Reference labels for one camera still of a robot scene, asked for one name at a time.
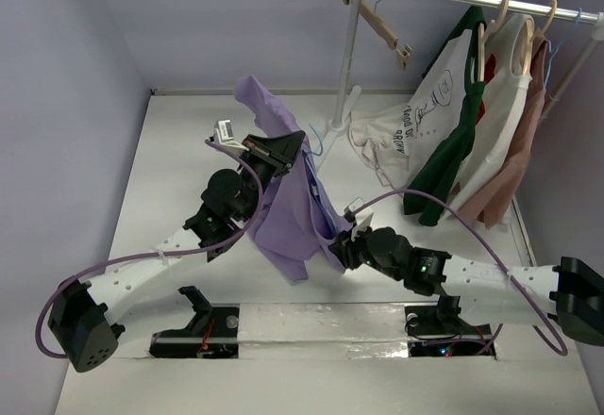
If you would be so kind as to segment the purple t shirt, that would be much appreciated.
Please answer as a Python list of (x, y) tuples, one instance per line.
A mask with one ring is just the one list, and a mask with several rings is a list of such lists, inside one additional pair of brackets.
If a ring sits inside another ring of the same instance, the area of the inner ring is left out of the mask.
[[(236, 82), (234, 97), (254, 113), (256, 127), (267, 137), (300, 130), (281, 100), (253, 75)], [(310, 142), (304, 139), (292, 169), (273, 179), (264, 192), (262, 209), (248, 235), (288, 280), (297, 282), (308, 278), (306, 262), (319, 252), (325, 254), (335, 272), (344, 272), (329, 246), (349, 228), (349, 222), (331, 204), (317, 175)]]

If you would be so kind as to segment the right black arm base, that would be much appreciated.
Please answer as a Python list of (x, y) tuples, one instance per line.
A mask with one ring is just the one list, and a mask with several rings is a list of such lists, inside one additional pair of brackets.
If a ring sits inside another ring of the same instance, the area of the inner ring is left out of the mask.
[(486, 349), (491, 327), (462, 320), (458, 304), (458, 297), (440, 296), (435, 303), (405, 306), (410, 357), (496, 357), (493, 344)]

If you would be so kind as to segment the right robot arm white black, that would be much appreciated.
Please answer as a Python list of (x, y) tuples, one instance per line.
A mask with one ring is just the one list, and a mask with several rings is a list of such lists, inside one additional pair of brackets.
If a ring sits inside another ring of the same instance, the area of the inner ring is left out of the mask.
[(329, 249), (346, 269), (367, 265), (416, 294), (447, 299), (434, 309), (443, 331), (465, 324), (552, 321), (572, 340), (603, 343), (603, 278), (578, 258), (503, 271), (492, 263), (413, 247), (390, 227), (345, 231)]

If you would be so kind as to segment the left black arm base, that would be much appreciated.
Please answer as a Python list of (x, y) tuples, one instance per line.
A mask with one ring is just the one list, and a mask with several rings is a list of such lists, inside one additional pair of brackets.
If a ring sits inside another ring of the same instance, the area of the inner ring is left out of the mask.
[(183, 328), (155, 333), (149, 355), (154, 358), (237, 358), (240, 306), (213, 306), (195, 286), (178, 291), (191, 303), (193, 317)]

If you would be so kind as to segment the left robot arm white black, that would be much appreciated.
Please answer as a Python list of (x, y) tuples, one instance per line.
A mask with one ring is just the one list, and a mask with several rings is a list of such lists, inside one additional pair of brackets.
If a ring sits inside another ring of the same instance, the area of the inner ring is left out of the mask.
[(305, 139), (302, 131), (242, 141), (209, 137), (206, 144), (238, 167), (211, 176), (199, 210), (173, 236), (150, 252), (98, 263), (58, 286), (37, 324), (48, 326), (76, 372), (89, 372), (116, 352), (126, 331), (122, 318), (180, 271), (186, 256), (211, 262), (245, 234), (260, 215), (267, 187), (293, 168)]

